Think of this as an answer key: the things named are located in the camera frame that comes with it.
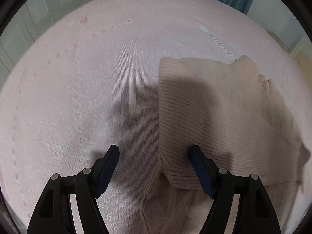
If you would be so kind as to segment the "cream wooden headboard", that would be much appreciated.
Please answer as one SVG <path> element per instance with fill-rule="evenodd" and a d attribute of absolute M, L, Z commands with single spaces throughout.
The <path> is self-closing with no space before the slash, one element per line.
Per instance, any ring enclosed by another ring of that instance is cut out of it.
<path fill-rule="evenodd" d="M 290 56 L 295 59 L 307 79 L 311 78 L 311 41 L 303 36 L 292 49 Z"/>

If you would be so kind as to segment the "beige knit sweater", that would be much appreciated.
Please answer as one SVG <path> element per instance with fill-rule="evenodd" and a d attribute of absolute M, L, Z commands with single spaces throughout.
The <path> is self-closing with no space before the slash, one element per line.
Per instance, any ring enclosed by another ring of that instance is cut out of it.
<path fill-rule="evenodd" d="M 285 229 L 310 151 L 251 58 L 160 60 L 159 153 L 141 203 L 145 233 L 198 233 L 203 225 L 212 200 L 186 158 L 193 145 L 235 175 L 257 174 Z"/>

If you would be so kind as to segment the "pink bed sheet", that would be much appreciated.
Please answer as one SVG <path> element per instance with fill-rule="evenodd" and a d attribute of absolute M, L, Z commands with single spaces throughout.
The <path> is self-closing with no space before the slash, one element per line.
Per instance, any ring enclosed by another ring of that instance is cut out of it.
<path fill-rule="evenodd" d="M 98 206 L 110 233 L 145 233 L 159 153 L 159 64 L 251 58 L 310 151 L 283 233 L 311 205 L 311 91 L 296 61 L 252 19 L 216 0 L 94 0 L 29 48 L 1 90 L 1 190 L 25 232 L 49 177 L 75 175 L 109 146 L 121 157 Z"/>

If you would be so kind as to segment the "white wardrobe with red decals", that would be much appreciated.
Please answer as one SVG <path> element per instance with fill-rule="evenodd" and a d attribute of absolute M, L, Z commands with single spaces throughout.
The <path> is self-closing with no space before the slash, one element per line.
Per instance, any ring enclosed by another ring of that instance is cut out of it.
<path fill-rule="evenodd" d="M 92 0 L 27 0 L 1 35 L 1 85 L 29 47 L 52 25 Z"/>

